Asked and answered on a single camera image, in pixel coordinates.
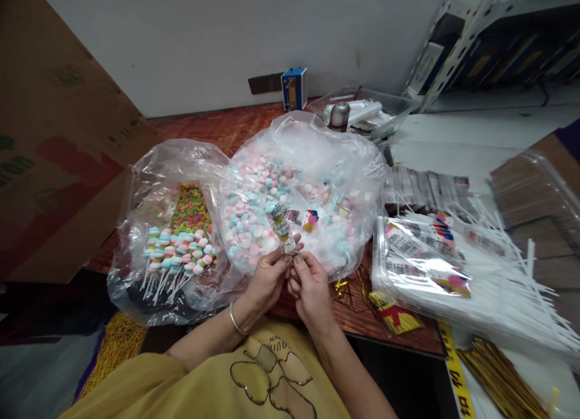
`hand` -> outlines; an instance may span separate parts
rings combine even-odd
[[[328,274],[312,253],[294,256],[288,292],[296,298],[296,311],[312,337],[325,336],[336,327]]]
[[[301,237],[299,233],[294,235],[297,251],[304,248],[304,244],[299,243]],[[262,256],[258,261],[243,298],[247,299],[260,315],[270,310],[280,298],[284,278],[291,265],[292,256],[283,255],[280,248]]]

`silver cylinder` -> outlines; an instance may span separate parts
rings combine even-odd
[[[337,103],[330,111],[328,128],[337,132],[346,132],[349,125],[350,106],[346,102]]]

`woven mat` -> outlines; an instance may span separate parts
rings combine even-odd
[[[79,383],[74,402],[93,390],[118,365],[139,354],[146,333],[147,327],[135,323],[120,311],[116,312],[99,337],[95,357]]]

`yellow shirt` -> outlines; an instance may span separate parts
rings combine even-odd
[[[140,354],[61,416],[69,418],[349,417],[311,341],[263,322],[237,349],[191,372],[173,357]]]

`silver bangle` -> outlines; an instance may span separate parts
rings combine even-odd
[[[234,314],[232,313],[231,309],[234,307],[234,303],[232,302],[230,304],[230,319],[231,319],[231,324],[234,326],[234,328],[236,329],[236,331],[241,334],[242,336],[247,336],[248,333],[246,333],[245,331],[243,331],[239,325],[236,323],[236,320],[234,319]]]

